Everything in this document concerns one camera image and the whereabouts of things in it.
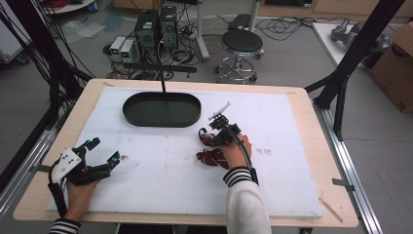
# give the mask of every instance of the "metal rail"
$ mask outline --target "metal rail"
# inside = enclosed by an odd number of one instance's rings
[[[49,131],[44,131],[41,134],[30,153],[27,155],[15,175],[3,190],[0,195],[0,220],[6,214],[16,197],[18,197],[20,192],[23,191],[24,186],[27,186],[27,181],[35,173],[36,168],[40,165],[44,156],[49,151],[56,136],[56,126]]]
[[[331,137],[331,142],[335,150],[335,157],[338,162],[340,162],[342,173],[344,174],[347,183],[352,185],[355,189],[355,191],[350,191],[349,193],[351,193],[357,204],[367,232],[369,234],[383,234],[380,223],[374,214],[373,208],[371,207],[364,188],[362,187],[361,181],[358,178],[358,174],[352,158],[350,157],[349,151],[347,150],[344,141],[340,140],[334,133],[334,116],[331,114],[330,110],[321,109],[318,106],[315,106],[315,109],[317,108],[319,109],[323,122],[321,120],[319,121],[325,125],[325,128]]]

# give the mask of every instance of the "gray floor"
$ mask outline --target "gray floor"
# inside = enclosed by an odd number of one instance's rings
[[[241,4],[235,0],[221,2],[205,1],[204,15],[211,16],[204,20],[205,29],[221,21],[213,17],[217,14],[250,11],[250,4],[244,1]],[[59,18],[62,22],[88,18],[87,22],[104,23],[109,17],[114,17],[113,14],[109,7],[96,14],[78,11]],[[70,44],[74,53],[96,77],[105,77],[111,71],[107,56],[101,52],[103,46],[113,41],[116,35],[129,34],[134,27],[132,16],[122,16],[126,19],[109,24],[112,25],[109,31],[102,31],[93,39]],[[212,29],[225,27],[224,23],[217,23]],[[222,30],[210,33],[222,33]],[[266,37],[259,30],[256,33],[264,41],[266,54],[261,60],[250,59],[258,71],[258,80],[251,85],[306,87],[334,69],[333,62],[310,28],[300,28],[282,42]],[[219,38],[207,37],[206,45],[210,61],[196,65],[198,72],[190,78],[186,78],[186,74],[175,74],[171,82],[215,83],[217,77],[213,68],[228,54],[220,50]],[[313,92],[310,97],[314,98],[318,93]],[[0,70],[1,171],[43,116],[48,108],[48,98],[46,82],[33,64],[11,64]],[[413,183],[410,181],[413,176],[413,115],[401,114],[368,77],[367,70],[356,70],[350,79],[343,137],[384,233],[413,233]],[[47,233],[51,222],[13,219],[13,210],[20,195],[0,220],[0,233]],[[85,223],[81,233],[115,233],[115,229],[113,223]],[[298,233],[298,230],[275,227],[273,233]],[[360,224],[350,229],[316,228],[313,233],[364,233],[364,229]]]

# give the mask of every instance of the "metal pole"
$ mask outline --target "metal pole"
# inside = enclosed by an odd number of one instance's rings
[[[201,54],[203,56],[202,62],[209,60],[209,52],[207,51],[206,43],[203,38],[203,0],[198,0],[198,29],[195,31],[195,36],[197,38],[198,47],[200,48]]]
[[[254,0],[252,3],[251,20],[249,21],[249,31],[255,30],[255,22],[257,20],[260,0]]]

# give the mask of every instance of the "wrist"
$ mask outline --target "wrist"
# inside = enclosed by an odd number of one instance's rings
[[[64,218],[80,222],[84,214],[85,214],[84,211],[76,211],[74,209],[69,209],[67,210],[67,213],[64,216]]]

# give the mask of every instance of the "hand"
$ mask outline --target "hand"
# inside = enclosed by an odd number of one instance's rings
[[[100,182],[95,181],[86,185],[74,185],[67,182],[67,191],[69,193],[69,208],[64,216],[67,219],[80,221],[89,208],[89,204],[94,194],[94,188]]]
[[[238,138],[244,143],[246,152],[251,155],[251,143],[249,143],[248,136],[239,134]],[[245,157],[240,149],[240,146],[235,140],[229,145],[219,146],[219,149],[224,153],[224,157],[228,162],[229,169],[236,167],[246,167]]]

